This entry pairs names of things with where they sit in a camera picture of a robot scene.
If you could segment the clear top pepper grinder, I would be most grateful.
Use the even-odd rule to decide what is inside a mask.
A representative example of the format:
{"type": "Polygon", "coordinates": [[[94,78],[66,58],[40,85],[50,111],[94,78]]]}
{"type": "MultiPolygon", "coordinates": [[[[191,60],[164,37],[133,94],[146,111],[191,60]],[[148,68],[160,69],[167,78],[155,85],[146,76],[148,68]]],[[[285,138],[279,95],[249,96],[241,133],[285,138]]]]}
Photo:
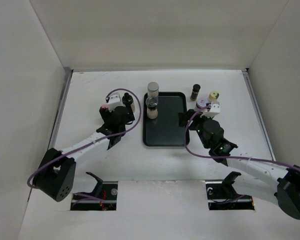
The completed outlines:
{"type": "Polygon", "coordinates": [[[147,117],[154,120],[158,117],[158,99],[156,97],[148,97],[145,101],[147,117]]]}

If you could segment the silver lid grain bottle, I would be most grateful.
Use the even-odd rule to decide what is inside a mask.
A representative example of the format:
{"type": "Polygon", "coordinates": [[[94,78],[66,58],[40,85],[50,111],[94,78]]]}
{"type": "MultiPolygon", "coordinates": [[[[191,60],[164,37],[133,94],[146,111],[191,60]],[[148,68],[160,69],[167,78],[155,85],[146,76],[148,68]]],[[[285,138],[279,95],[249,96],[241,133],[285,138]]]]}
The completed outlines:
{"type": "Polygon", "coordinates": [[[159,84],[157,82],[150,82],[147,85],[147,97],[158,98],[159,96],[159,84]]]}

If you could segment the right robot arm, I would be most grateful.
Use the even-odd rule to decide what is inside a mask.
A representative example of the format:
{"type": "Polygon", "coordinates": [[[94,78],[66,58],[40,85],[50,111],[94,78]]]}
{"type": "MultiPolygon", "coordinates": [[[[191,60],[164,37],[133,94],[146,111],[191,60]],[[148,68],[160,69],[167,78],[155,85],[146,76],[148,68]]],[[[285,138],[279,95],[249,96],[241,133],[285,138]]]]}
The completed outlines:
{"type": "Polygon", "coordinates": [[[195,131],[208,155],[201,158],[215,162],[234,171],[222,181],[222,192],[228,198],[249,195],[273,203],[285,214],[300,220],[300,166],[255,158],[239,151],[235,143],[224,137],[219,122],[203,115],[201,109],[178,113],[178,124],[185,132],[195,131]]]}

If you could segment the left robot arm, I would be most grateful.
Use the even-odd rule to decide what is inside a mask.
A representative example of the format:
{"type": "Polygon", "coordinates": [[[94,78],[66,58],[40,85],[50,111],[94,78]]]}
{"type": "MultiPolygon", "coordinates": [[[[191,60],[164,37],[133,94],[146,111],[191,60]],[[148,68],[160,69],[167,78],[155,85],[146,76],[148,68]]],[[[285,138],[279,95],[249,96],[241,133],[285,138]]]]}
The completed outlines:
{"type": "Polygon", "coordinates": [[[85,163],[99,153],[107,151],[121,141],[128,132],[126,125],[135,120],[132,107],[119,105],[113,110],[100,107],[103,125],[81,142],[57,150],[50,148],[38,169],[29,177],[27,185],[38,189],[56,202],[64,200],[73,192],[77,164],[85,163]]]}

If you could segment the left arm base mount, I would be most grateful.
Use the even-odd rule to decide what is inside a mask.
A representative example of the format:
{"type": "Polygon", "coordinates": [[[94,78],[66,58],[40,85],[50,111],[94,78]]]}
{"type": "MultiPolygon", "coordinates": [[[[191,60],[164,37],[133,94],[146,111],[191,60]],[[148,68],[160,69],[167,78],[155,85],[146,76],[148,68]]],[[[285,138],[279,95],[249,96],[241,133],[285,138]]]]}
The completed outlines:
{"type": "Polygon", "coordinates": [[[72,188],[71,211],[115,211],[117,209],[117,181],[103,181],[92,172],[78,177],[72,188]]]}

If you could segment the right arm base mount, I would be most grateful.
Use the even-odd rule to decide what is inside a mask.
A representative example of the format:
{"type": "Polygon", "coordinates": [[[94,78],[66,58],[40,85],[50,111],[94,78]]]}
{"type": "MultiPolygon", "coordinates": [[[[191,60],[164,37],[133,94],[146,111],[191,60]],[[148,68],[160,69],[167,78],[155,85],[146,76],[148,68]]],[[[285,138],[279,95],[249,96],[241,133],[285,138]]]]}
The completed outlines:
{"type": "Polygon", "coordinates": [[[255,210],[253,198],[238,194],[233,188],[239,172],[231,172],[224,179],[205,182],[208,208],[210,211],[255,210]]]}

